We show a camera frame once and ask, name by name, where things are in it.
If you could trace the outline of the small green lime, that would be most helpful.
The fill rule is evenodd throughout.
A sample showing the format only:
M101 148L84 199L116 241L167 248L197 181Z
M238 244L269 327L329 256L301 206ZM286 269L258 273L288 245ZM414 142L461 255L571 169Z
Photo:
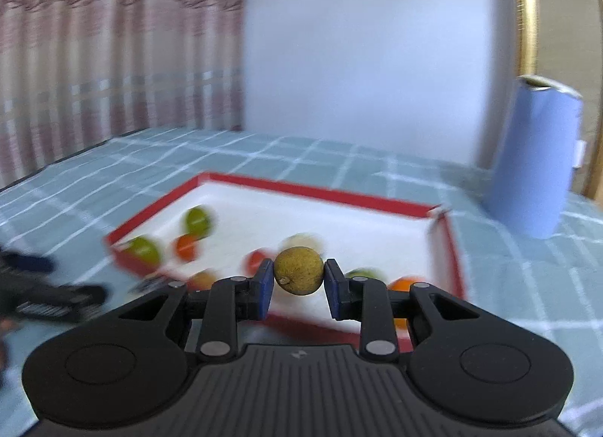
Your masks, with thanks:
M184 227L188 235L192 235L197 239L208 237L213 228L211 213L200 206L190 208L184 218Z

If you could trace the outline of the brown-yellow longan fruit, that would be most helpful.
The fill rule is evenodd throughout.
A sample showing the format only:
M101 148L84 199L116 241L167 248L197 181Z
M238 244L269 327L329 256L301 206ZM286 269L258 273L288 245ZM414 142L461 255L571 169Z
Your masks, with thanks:
M310 295L323 283L323 260L312 248L287 248L275 258L274 277L286 292L297 296Z

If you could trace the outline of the yellow-green round fruit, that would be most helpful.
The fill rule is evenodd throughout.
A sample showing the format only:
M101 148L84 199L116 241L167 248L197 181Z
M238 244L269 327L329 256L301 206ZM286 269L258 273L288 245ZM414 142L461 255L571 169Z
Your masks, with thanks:
M192 291L210 290L211 286L218 281L219 277L215 271L203 270L191 276L187 281L187 287Z

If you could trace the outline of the red cherry tomato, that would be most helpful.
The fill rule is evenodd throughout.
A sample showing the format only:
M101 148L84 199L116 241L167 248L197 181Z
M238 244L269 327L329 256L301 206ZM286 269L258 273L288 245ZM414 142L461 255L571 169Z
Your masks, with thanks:
M273 260L274 254L271 251L257 249L247 254L243 260L244 274L247 277L253 277L262 262L266 259Z
M182 262L191 262L198 256L198 238L191 234L179 236L174 241L175 256Z

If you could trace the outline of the green lime in tray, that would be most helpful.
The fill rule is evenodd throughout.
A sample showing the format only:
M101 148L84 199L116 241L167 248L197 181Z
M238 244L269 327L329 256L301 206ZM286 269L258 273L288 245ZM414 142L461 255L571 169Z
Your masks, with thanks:
M158 267L161 264L161 252L155 242L147 236L138 236L129 240L125 250L151 267Z

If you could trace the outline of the orange mandarin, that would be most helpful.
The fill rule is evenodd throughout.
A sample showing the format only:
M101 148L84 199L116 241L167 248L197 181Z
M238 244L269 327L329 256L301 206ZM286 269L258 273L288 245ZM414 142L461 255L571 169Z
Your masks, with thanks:
M414 277L402 277L393 281L389 284L389 290L397 292L409 292L413 284L423 282L421 278ZM396 319L395 325L398 330L407 330L407 321L403 319Z

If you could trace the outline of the checked teal bedsheet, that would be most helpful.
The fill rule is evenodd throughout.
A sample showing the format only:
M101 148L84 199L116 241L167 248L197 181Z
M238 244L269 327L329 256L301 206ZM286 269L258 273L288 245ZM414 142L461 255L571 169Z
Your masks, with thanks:
M580 196L569 198L555 235L539 241L484 214L488 175L475 167L325 140L143 130L4 191L1 242L51 255L63 283L107 283L119 302L133 280L113 266L104 236L205 170L448 206L470 300L568 353L575 382L563 422L583 436L601 434L602 213Z

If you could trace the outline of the red cherry tomato in tray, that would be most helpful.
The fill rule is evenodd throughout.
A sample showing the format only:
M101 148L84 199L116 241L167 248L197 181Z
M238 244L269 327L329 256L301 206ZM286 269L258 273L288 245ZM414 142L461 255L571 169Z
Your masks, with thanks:
M182 262L191 262L198 256L198 238L191 234L179 236L174 241L175 256Z

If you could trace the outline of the green cucumber chunk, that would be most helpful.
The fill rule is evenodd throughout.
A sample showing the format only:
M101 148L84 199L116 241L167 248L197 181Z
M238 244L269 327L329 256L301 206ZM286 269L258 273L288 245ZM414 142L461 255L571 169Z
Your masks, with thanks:
M353 271L348 271L344 276L347 279L366 278L383 281L382 273L374 268L356 268Z

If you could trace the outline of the red shallow box tray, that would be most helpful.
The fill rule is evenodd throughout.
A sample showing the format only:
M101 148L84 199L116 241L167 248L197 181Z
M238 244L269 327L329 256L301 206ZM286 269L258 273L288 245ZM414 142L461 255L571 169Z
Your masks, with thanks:
M249 176L201 173L120 225L106 244L115 262L139 277L243 276L262 258L307 246L344 273L465 294L442 208Z

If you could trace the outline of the blue electric kettle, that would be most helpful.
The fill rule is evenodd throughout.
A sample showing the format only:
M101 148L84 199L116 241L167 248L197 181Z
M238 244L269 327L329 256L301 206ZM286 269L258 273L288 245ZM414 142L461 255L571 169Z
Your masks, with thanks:
M583 97L539 75L520 75L484 209L509 231L548 239L556 231L573 175Z

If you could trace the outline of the pink patterned curtain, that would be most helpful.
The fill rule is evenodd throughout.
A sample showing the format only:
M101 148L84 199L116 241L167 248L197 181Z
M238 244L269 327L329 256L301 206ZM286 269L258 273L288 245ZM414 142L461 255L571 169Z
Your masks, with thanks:
M1 183L149 127L240 130L244 0L1 0Z

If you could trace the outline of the white wall switch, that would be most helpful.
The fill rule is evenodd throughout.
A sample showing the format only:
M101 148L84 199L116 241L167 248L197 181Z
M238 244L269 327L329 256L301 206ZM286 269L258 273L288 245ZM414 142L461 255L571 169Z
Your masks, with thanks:
M573 159L573 168L580 169L585 160L586 151L588 147L588 142L585 140L577 141L577 144L574 148L574 159Z

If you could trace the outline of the gold mirror frame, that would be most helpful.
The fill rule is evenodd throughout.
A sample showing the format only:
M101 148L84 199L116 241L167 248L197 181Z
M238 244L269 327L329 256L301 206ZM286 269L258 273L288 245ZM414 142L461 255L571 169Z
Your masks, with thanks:
M602 0L514 0L516 72L554 78L582 94L584 162L572 190L602 202Z

